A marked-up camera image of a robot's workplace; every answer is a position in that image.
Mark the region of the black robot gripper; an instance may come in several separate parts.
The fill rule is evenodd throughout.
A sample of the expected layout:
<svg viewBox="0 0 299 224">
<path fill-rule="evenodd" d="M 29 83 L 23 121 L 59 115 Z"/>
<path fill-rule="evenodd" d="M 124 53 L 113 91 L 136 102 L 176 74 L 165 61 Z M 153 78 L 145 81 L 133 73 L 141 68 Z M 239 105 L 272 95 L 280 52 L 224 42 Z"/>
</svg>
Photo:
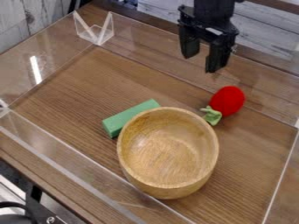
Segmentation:
<svg viewBox="0 0 299 224">
<path fill-rule="evenodd" d="M 186 59 L 200 52 L 200 41 L 210 43 L 206 72 L 218 72 L 230 61 L 239 29 L 231 23 L 239 0 L 194 0 L 194 6 L 180 5 L 179 39 Z"/>
</svg>

